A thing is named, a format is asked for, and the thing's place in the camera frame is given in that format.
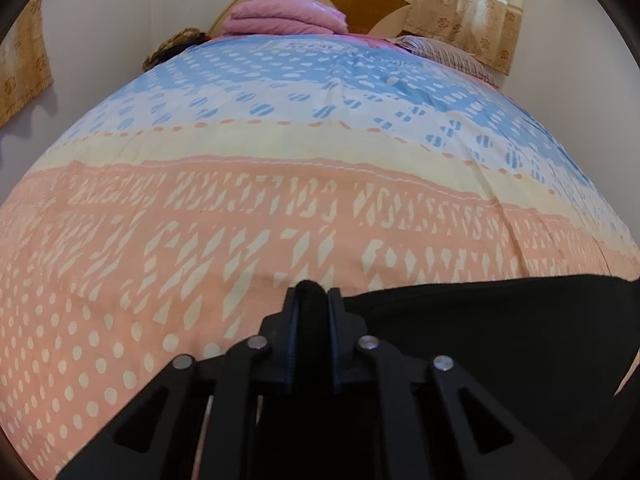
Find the black pants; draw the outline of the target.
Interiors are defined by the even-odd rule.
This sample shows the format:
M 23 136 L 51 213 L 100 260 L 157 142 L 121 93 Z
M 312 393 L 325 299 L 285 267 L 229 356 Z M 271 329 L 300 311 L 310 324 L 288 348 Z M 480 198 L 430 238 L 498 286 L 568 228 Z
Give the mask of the black pants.
M 329 290 L 295 287 L 297 324 L 284 362 L 297 479 L 373 479 L 344 437 Z M 347 313 L 405 356 L 450 356 L 572 474 L 639 474 L 639 285 L 570 275 L 428 284 L 343 297 Z

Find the patterned pink blue bedspread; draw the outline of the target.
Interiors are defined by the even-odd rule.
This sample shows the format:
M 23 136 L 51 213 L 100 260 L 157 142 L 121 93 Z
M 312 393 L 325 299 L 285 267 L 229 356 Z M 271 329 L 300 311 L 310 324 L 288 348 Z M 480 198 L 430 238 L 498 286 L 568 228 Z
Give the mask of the patterned pink blue bedspread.
M 285 289 L 634 280 L 628 228 L 499 90 L 345 36 L 187 50 L 89 110 L 1 207 L 1 426 L 53 478 L 176 354 Z

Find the beige left window curtain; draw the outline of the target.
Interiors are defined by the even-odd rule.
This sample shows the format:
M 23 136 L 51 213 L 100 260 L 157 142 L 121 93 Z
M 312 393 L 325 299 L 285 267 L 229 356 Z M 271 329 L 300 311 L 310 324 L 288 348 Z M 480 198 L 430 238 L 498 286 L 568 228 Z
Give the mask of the beige left window curtain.
M 0 127 L 53 84 L 42 30 L 42 0 L 30 0 L 1 44 Z

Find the striped pillow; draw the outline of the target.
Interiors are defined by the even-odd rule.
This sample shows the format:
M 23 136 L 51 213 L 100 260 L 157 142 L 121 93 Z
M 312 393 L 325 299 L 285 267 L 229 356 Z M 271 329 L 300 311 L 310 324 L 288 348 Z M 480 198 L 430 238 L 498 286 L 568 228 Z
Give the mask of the striped pillow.
M 420 58 L 426 58 L 427 60 L 457 70 L 460 73 L 465 73 L 482 80 L 495 88 L 498 87 L 494 75 L 484 64 L 478 62 L 472 54 L 460 50 L 451 44 L 417 36 L 397 37 L 392 40 L 392 43 L 413 55 L 420 56 Z

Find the brown woven basket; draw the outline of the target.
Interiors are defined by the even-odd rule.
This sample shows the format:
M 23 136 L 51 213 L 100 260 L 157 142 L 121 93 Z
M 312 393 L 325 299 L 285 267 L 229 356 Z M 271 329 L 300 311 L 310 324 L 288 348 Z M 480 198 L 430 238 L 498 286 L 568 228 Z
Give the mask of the brown woven basket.
M 207 36 L 205 32 L 194 27 L 185 28 L 181 32 L 178 32 L 178 34 L 162 42 L 157 49 L 145 59 L 142 64 L 142 70 L 146 73 L 155 66 L 163 64 L 176 55 L 179 55 L 186 49 L 205 44 L 208 40 L 209 36 Z

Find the folded pink blanket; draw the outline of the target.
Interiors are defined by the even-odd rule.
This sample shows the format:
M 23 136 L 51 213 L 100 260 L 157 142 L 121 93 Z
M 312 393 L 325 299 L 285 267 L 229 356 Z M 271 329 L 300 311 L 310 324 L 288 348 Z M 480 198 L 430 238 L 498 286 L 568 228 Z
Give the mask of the folded pink blanket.
M 314 0 L 250 0 L 234 6 L 226 35 L 346 35 L 346 16 Z

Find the beige floral curtain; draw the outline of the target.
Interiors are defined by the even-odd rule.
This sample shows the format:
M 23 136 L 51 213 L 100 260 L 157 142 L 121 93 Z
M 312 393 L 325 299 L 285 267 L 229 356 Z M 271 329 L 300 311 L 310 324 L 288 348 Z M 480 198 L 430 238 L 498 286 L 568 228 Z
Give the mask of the beige floral curtain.
M 413 0 L 404 31 L 450 44 L 509 75 L 523 8 L 524 0 Z

